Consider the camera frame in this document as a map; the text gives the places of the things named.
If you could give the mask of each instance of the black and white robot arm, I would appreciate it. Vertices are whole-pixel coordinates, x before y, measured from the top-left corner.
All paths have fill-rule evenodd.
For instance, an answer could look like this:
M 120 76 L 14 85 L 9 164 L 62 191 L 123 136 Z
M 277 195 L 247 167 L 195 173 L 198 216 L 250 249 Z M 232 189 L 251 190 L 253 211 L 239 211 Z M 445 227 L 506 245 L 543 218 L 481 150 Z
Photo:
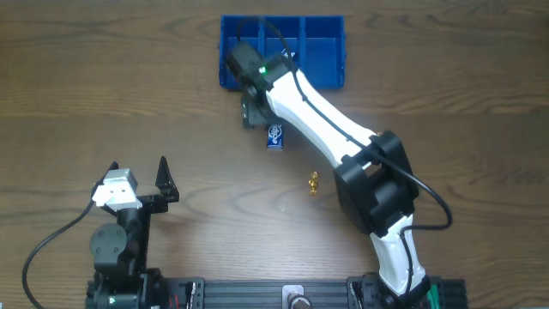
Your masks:
M 365 172 L 370 165 L 380 163 L 368 155 L 375 151 L 411 174 L 400 140 L 389 131 L 378 136 L 354 123 L 325 100 L 305 75 L 282 56 L 263 60 L 253 47 L 242 42 L 232 50 L 227 66 L 248 90 L 244 96 L 249 108 L 262 110 L 263 115 L 272 112 L 273 117 L 286 120 L 324 154 L 334 167 L 343 210 L 371 237 L 379 259 L 380 279 L 400 305 L 417 301 L 428 291 L 429 280 L 419 263 L 412 232 L 407 230 L 405 239 L 413 267 L 407 291 L 410 259 L 401 240 L 401 230 L 412 225 L 417 185 L 410 184 L 383 164 L 370 177 Z

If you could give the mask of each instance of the cable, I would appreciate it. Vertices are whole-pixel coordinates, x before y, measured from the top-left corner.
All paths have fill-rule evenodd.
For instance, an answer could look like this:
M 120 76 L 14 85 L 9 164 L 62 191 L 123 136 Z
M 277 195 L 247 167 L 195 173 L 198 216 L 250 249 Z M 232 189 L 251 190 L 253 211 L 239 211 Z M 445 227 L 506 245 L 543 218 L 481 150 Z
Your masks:
M 281 31 L 276 28 L 275 25 L 273 25 L 271 22 L 266 21 L 262 17 L 246 17 L 240 21 L 240 23 L 237 26 L 237 40 L 240 41 L 240 28 L 246 23 L 247 21 L 262 21 L 266 27 L 268 27 L 272 32 L 276 34 L 276 36 L 279 38 L 279 40 L 282 43 L 282 46 L 286 49 L 287 54 L 291 55 L 292 51 L 290 50 L 290 47 L 288 46 L 286 39 L 282 35 Z M 385 165 L 387 167 L 390 167 L 393 171 L 399 173 L 401 176 L 403 176 L 408 181 L 415 183 L 418 185 L 421 189 L 423 189 L 425 192 L 427 192 L 429 195 L 431 195 L 435 201 L 440 205 L 440 207 L 443 209 L 444 213 L 446 214 L 447 221 L 445 224 L 441 225 L 417 225 L 417 226 L 408 226 L 403 227 L 401 231 L 399 232 L 399 235 L 402 240 L 402 244 L 404 245 L 404 250 L 406 251 L 407 259 L 408 259 L 408 280 L 406 285 L 406 292 L 405 295 L 408 295 L 410 293 L 410 287 L 412 285 L 412 277 L 413 277 L 413 263 L 412 263 L 412 255 L 410 253 L 410 248 L 408 247 L 408 243 L 405 239 L 405 232 L 410 230 L 426 230 L 426 231 L 440 231 L 444 230 L 452 225 L 453 217 L 452 212 L 449 208 L 449 205 L 436 193 L 430 186 L 426 185 L 423 181 L 419 180 L 418 178 L 414 177 L 412 174 L 406 172 L 402 168 L 398 167 L 395 163 L 393 163 L 391 160 L 388 160 L 387 158 L 383 157 L 382 155 L 378 154 L 377 152 L 367 148 L 365 145 L 363 145 L 361 142 L 357 141 L 354 137 L 347 134 L 344 130 L 342 130 L 337 124 L 335 124 L 330 118 L 326 117 L 321 111 L 318 110 L 318 108 L 312 104 L 312 102 L 309 101 L 307 96 L 305 95 L 303 89 L 299 85 L 299 80 L 297 76 L 298 68 L 295 65 L 293 61 L 290 61 L 288 58 L 288 63 L 291 67 L 291 72 L 293 76 L 293 81 L 295 83 L 296 88 L 298 89 L 299 94 L 301 95 L 301 98 L 303 102 L 307 103 L 310 108 L 312 108 L 320 117 L 322 117 L 327 123 L 329 123 L 335 130 L 337 130 L 340 134 L 342 134 L 349 142 L 353 142 L 360 148 L 362 148 L 365 152 L 368 153 L 369 156 L 371 156 L 373 159 L 380 161 L 382 165 Z
M 90 209 L 94 206 L 94 201 L 90 201 L 87 207 L 82 211 L 82 213 L 74 219 L 71 223 L 67 224 L 64 227 L 59 228 L 55 233 L 52 235 L 46 237 L 44 240 L 42 240 L 41 243 L 39 243 L 36 248 L 31 252 L 31 254 L 28 255 L 27 261 L 25 262 L 25 265 L 23 266 L 23 274 L 22 274 L 22 282 L 23 282 L 23 289 L 25 290 L 25 294 L 27 295 L 28 299 L 33 303 L 33 305 L 38 309 L 44 309 L 44 307 L 34 298 L 33 293 L 31 293 L 30 288 L 28 287 L 28 281 L 27 281 L 27 273 L 28 268 L 31 265 L 31 262 L 33 261 L 34 256 L 42 249 L 45 245 L 47 245 L 52 239 L 59 236 L 64 231 L 68 230 L 72 226 L 74 226 L 76 223 L 78 223 L 84 216 L 87 215 L 87 213 L 90 211 Z

